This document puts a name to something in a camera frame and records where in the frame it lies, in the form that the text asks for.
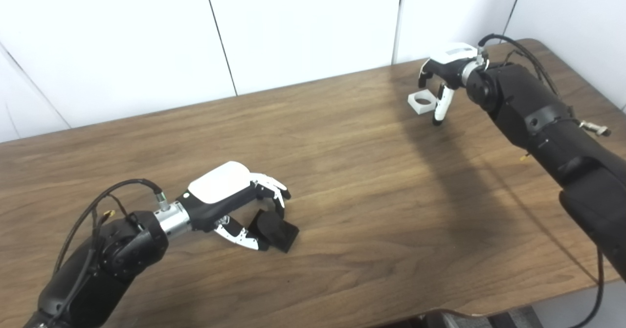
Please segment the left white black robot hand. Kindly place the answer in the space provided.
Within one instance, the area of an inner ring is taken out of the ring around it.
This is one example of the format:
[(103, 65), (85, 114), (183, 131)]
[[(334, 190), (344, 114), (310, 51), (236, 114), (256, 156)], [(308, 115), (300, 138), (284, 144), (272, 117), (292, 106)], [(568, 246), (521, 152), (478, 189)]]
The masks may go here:
[(192, 231), (216, 232), (235, 245), (267, 251), (268, 238), (244, 227), (230, 214), (254, 199), (271, 199), (283, 219), (285, 201), (290, 198), (288, 187), (275, 178), (229, 161), (192, 181), (176, 201), (185, 210)]

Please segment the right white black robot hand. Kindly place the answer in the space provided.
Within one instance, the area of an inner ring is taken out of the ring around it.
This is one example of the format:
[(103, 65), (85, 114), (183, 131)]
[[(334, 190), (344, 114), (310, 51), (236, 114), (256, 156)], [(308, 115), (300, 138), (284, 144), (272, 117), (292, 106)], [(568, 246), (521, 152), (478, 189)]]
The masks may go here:
[(436, 49), (421, 66), (418, 88), (424, 89), (435, 76), (441, 79), (432, 123), (442, 125), (457, 89), (467, 87), (469, 75), (488, 64), (483, 50), (466, 43), (450, 43)]

